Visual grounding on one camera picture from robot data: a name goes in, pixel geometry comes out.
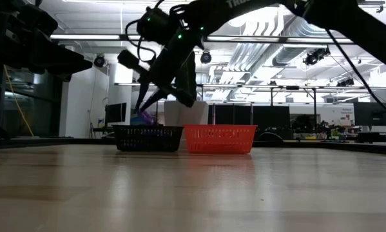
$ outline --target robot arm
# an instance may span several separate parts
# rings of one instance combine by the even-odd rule
[[[202,39],[229,20],[273,4],[285,5],[316,26],[341,32],[386,64],[386,25],[359,8],[357,0],[196,0],[173,7],[170,15],[148,8],[139,19],[140,35],[165,45],[144,80],[192,106],[194,98],[176,92],[170,83],[193,48],[204,49]]]

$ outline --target table surface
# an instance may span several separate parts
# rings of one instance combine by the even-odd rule
[[[0,150],[0,231],[386,231],[386,156]]]

